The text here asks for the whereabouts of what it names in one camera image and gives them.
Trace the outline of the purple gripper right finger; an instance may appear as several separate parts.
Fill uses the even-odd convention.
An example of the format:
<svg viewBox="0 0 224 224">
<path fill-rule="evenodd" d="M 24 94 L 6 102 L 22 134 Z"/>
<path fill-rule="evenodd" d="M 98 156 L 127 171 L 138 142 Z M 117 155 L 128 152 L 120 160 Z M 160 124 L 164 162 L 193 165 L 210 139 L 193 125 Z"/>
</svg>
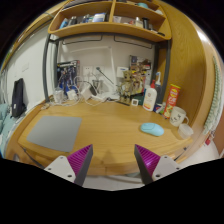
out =
<svg viewBox="0 0 224 224">
<path fill-rule="evenodd" d="M 140 145 L 135 145 L 134 155 L 144 185 L 148 185 L 181 169 L 169 156 L 159 156 Z"/>
</svg>

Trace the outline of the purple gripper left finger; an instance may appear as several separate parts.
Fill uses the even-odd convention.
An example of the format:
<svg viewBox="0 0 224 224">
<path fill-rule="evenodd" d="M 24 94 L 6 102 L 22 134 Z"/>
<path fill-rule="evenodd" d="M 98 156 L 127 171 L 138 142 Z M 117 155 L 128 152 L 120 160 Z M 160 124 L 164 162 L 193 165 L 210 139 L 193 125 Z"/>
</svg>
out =
<svg viewBox="0 0 224 224">
<path fill-rule="evenodd" d="M 93 156 L 93 145 L 88 145 L 69 156 L 59 156 L 45 171 L 82 186 Z"/>
</svg>

